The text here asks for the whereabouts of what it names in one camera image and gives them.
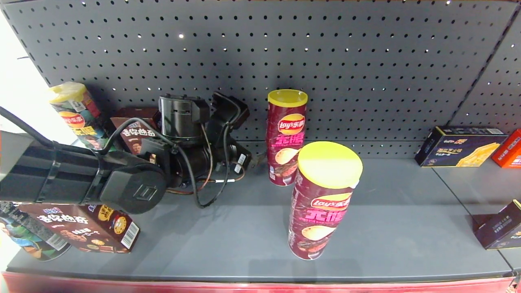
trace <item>shelf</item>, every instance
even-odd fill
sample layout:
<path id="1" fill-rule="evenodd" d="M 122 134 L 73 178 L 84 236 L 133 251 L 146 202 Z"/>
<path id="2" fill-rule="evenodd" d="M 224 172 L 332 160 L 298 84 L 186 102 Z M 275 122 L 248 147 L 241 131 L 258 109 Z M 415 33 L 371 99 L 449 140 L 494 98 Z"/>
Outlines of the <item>shelf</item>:
<path id="1" fill-rule="evenodd" d="M 437 168 L 435 171 L 473 216 L 496 214 L 513 199 L 520 199 L 521 169 L 502 169 L 488 160 L 479 168 Z M 520 248 L 500 252 L 513 269 L 521 271 Z"/>
<path id="2" fill-rule="evenodd" d="M 468 213 L 432 169 L 413 160 L 364 164 L 349 210 L 316 261 L 300 260 L 289 250 L 292 189 L 272 185 L 261 166 L 227 186 L 207 209 L 198 209 L 190 196 L 167 195 L 152 211 L 133 216 L 142 233 L 131 254 L 71 248 L 40 263 L 20 252 L 8 270 L 97 279 L 289 283 L 435 282 L 511 272 L 497 251 L 481 247 Z"/>

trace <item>snack box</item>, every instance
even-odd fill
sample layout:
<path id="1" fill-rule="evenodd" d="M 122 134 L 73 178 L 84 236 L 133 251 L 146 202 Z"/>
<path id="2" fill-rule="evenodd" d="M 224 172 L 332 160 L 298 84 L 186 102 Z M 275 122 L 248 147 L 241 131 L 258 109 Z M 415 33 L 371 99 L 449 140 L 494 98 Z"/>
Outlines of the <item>snack box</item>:
<path id="1" fill-rule="evenodd" d="M 501 168 L 521 168 L 521 129 L 514 131 L 505 143 L 494 153 L 492 159 Z"/>
<path id="2" fill-rule="evenodd" d="M 81 251 L 128 253 L 139 228 L 106 205 L 21 204 L 18 208 Z"/>
<path id="3" fill-rule="evenodd" d="M 486 220 L 474 235 L 487 250 L 521 247 L 521 204 L 513 200 Z"/>
<path id="4" fill-rule="evenodd" d="M 422 167 L 479 167 L 506 137 L 497 128 L 436 126 L 414 159 Z"/>
<path id="5" fill-rule="evenodd" d="M 118 110 L 110 120 L 114 126 L 118 128 L 125 121 L 134 117 L 143 119 L 146 123 L 157 130 L 161 119 L 161 113 L 157 108 L 152 107 L 127 107 Z M 141 125 L 139 122 L 130 124 L 121 132 L 121 138 L 123 138 L 123 141 L 127 145 L 128 151 L 134 155 L 139 155 L 141 152 L 141 139 L 154 136 L 156 136 L 156 134 L 154 134 L 153 131 L 144 125 Z"/>

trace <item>pegboard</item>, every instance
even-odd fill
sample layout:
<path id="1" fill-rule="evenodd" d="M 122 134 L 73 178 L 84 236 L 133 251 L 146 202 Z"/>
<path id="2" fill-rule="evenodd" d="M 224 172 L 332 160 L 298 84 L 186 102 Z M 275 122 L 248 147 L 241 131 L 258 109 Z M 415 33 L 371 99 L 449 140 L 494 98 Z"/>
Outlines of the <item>pegboard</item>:
<path id="1" fill-rule="evenodd" d="M 253 154 L 266 152 L 266 144 L 261 141 L 241 141 Z M 356 152 L 360 157 L 370 158 L 410 158 L 414 156 L 422 141 L 340 141 L 339 143 Z"/>
<path id="2" fill-rule="evenodd" d="M 520 71 L 521 17 L 517 16 L 451 124 L 491 125 L 508 133 L 521 127 Z"/>
<path id="3" fill-rule="evenodd" d="M 219 90 L 250 107 L 233 136 L 263 141 L 267 93 L 302 89 L 308 141 L 413 157 L 404 145 L 449 121 L 516 5 L 41 0 L 3 11 L 50 86 L 83 82 L 107 112 Z"/>

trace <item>barcode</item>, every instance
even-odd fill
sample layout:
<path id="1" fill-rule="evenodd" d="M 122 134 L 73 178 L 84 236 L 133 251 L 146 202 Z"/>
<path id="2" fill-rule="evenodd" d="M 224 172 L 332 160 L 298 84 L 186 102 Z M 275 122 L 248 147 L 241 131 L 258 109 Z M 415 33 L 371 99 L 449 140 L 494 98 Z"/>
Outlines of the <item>barcode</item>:
<path id="1" fill-rule="evenodd" d="M 67 245 L 67 241 L 64 240 L 62 237 L 58 236 L 57 234 L 54 234 L 46 242 L 58 251 L 62 250 L 62 248 L 65 247 L 65 245 Z"/>
<path id="2" fill-rule="evenodd" d="M 487 130 L 493 135 L 502 135 L 503 132 L 497 128 L 487 128 Z"/>
<path id="3" fill-rule="evenodd" d="M 125 233 L 125 236 L 123 236 L 121 244 L 123 244 L 126 248 L 130 249 L 130 247 L 134 243 L 136 236 L 138 235 L 138 232 L 139 227 L 134 222 L 132 222 L 129 226 L 129 229 Z"/>

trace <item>yellow lid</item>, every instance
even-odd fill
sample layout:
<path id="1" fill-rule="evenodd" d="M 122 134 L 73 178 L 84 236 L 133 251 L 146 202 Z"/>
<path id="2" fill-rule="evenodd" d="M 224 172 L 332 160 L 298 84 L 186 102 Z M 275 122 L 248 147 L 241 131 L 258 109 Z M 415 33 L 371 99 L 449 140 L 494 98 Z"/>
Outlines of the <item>yellow lid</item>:
<path id="1" fill-rule="evenodd" d="M 63 103 L 65 101 L 74 100 L 76 102 L 83 101 L 83 93 L 87 90 L 84 84 L 78 82 L 67 81 L 58 86 L 49 88 L 54 98 L 49 103 Z"/>
<path id="2" fill-rule="evenodd" d="M 279 107 L 295 108 L 307 103 L 307 94 L 298 90 L 276 90 L 268 94 L 268 101 Z"/>
<path id="3" fill-rule="evenodd" d="M 363 169 L 355 152 L 330 141 L 305 145 L 299 152 L 298 165 L 309 181 L 332 189 L 356 187 Z"/>

